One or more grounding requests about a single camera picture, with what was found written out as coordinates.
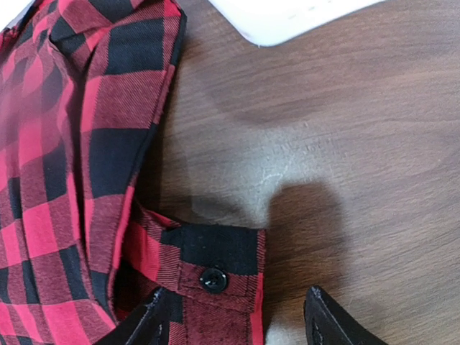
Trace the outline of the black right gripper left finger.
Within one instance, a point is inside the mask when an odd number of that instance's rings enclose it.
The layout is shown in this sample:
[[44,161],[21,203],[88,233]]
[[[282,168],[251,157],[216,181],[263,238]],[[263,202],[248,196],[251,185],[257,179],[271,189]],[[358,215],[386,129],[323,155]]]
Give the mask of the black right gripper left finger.
[[114,330],[96,345],[168,345],[170,304],[163,287],[153,290]]

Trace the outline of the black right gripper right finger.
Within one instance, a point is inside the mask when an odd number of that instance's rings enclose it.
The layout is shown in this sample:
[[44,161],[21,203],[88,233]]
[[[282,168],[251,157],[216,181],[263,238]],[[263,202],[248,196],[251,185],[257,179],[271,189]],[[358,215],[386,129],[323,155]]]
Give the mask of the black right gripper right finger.
[[311,345],[387,345],[319,285],[312,286],[306,293],[304,319],[307,342]]

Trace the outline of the red black plaid shirt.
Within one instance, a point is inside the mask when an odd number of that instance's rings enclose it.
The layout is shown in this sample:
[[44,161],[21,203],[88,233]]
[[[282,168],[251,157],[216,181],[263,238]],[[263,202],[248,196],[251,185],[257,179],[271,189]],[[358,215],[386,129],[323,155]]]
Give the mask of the red black plaid shirt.
[[168,344],[263,343],[263,230],[138,199],[185,25],[175,1],[34,1],[1,31],[3,344],[96,344],[157,288]]

